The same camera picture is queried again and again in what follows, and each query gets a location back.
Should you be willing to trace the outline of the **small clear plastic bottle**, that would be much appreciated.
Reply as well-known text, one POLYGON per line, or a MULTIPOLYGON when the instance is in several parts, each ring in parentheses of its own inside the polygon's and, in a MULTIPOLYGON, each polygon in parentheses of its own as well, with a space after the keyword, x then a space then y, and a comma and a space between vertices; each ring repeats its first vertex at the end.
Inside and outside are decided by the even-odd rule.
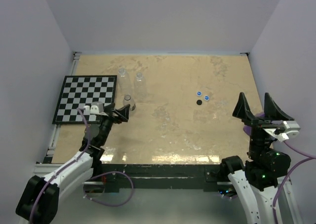
POLYGON ((130 94, 125 94, 123 99, 123 105, 130 105, 129 110, 134 111, 136 109, 136 104, 133 97, 130 94))

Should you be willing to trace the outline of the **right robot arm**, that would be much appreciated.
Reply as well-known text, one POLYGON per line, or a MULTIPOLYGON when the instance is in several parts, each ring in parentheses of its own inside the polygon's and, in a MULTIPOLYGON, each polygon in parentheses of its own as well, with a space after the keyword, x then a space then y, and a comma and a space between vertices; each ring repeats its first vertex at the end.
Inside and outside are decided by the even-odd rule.
POLYGON ((300 126, 265 94, 264 112, 255 116, 246 95, 241 92, 233 117, 250 128, 248 158, 238 156, 222 159, 218 178, 230 181, 237 192, 249 224, 271 224, 280 213, 273 201, 278 191, 278 178, 288 174, 289 155, 271 148, 275 141, 284 142, 299 134, 300 126))

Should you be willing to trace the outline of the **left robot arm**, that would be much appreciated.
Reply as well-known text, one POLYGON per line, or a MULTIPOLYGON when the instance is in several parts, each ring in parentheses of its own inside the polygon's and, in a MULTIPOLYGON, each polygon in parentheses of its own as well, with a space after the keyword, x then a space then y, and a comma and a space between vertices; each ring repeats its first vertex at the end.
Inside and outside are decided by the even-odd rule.
POLYGON ((67 162, 45 176, 32 176, 22 193, 15 213, 31 224, 49 224, 57 214, 58 205, 67 195, 87 180, 102 176, 102 146, 106 143, 114 124, 129 120, 130 105, 120 109, 111 103, 105 106, 93 102, 77 112, 85 131, 79 151, 67 162))

